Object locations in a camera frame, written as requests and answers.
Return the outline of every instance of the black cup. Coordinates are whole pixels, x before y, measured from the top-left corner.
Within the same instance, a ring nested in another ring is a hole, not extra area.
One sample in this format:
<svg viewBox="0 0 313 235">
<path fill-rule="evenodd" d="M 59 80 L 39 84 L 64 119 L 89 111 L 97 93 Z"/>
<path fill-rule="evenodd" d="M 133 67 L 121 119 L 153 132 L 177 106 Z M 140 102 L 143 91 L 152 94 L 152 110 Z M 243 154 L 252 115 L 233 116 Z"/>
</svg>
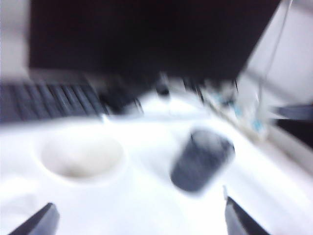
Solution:
<svg viewBox="0 0 313 235">
<path fill-rule="evenodd" d="M 198 191 L 228 161 L 233 152 L 233 144 L 217 133 L 209 130 L 193 131 L 174 165 L 171 180 L 185 191 Z"/>
</svg>

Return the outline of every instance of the white cable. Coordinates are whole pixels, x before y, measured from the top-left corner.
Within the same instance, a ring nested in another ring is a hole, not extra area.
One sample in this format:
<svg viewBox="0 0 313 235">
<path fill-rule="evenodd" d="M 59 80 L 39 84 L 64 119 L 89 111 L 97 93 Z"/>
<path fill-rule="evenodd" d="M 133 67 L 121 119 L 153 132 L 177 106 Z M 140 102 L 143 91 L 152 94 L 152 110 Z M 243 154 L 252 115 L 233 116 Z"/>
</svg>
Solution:
<svg viewBox="0 0 313 235">
<path fill-rule="evenodd" d="M 274 59 L 275 59 L 275 56 L 276 56 L 276 53 L 277 53 L 277 49 L 278 49 L 278 46 L 279 46 L 279 43 L 280 43 L 283 31 L 284 31 L 284 28 L 285 28 L 285 25 L 286 25 L 287 16 L 288 16 L 288 14 L 290 12 L 290 9 L 291 9 L 292 2 L 293 2 L 293 0 L 289 0 L 288 8 L 287 8 L 287 10 L 285 12 L 283 23 L 282 23 L 282 26 L 280 28 L 277 40 L 275 42 L 274 49 L 273 49 L 273 51 L 272 51 L 272 53 L 270 55 L 268 65 L 265 68 L 264 76 L 259 80 L 259 89 L 258 89 L 259 104 L 258 104 L 258 107 L 257 107 L 257 110 L 256 110 L 257 116 L 259 116 L 259 114 L 260 114 L 261 104 L 262 104 L 262 100 L 263 100 L 263 86 L 266 83 L 266 81 L 268 80 L 268 74 L 271 71 L 271 68 L 272 68 L 272 65 L 273 65 L 273 62 L 274 62 Z"/>
</svg>

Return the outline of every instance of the black monitor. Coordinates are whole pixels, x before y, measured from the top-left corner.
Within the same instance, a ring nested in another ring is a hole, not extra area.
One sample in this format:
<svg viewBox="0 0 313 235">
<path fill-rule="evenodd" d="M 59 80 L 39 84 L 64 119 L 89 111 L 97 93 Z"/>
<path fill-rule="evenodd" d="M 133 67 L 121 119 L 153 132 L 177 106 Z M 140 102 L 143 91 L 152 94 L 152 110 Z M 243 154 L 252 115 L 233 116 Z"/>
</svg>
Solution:
<svg viewBox="0 0 313 235">
<path fill-rule="evenodd" d="M 33 0 L 30 67 L 235 79 L 278 0 Z"/>
</svg>

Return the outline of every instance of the keyboard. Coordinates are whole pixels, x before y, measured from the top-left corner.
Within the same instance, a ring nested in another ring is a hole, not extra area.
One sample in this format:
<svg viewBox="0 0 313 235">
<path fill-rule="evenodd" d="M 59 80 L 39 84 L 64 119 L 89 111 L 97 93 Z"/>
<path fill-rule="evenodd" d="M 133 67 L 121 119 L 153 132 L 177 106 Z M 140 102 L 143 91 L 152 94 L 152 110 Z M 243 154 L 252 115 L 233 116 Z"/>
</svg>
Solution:
<svg viewBox="0 0 313 235">
<path fill-rule="evenodd" d="M 107 114 L 89 85 L 2 84 L 0 123 Z"/>
</svg>

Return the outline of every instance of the white desk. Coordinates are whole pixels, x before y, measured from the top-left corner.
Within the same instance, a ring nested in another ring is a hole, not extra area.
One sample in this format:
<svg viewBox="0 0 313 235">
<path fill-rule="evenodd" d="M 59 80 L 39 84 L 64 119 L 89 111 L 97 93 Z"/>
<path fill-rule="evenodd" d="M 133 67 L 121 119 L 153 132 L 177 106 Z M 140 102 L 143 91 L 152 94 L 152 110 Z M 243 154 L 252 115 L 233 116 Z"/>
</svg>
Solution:
<svg viewBox="0 0 313 235">
<path fill-rule="evenodd" d="M 158 117 L 105 118 L 104 123 L 66 119 L 2 128 L 1 234 L 53 202 L 61 215 L 57 235 L 226 235 L 223 185 L 270 234 L 312 234 L 313 184 L 299 168 L 284 172 L 292 164 L 287 159 L 277 162 L 228 123 L 178 98 L 158 103 L 153 95 L 145 100 L 143 107 L 151 112 L 164 105 L 169 109 Z M 189 118 L 179 120 L 179 109 L 188 111 L 184 116 Z M 195 126 L 233 140 L 236 157 L 201 193 L 190 194 L 172 185 L 169 170 Z M 123 143 L 129 167 L 115 184 L 69 186 L 39 167 L 37 150 L 45 140 L 78 129 L 103 130 Z"/>
</svg>

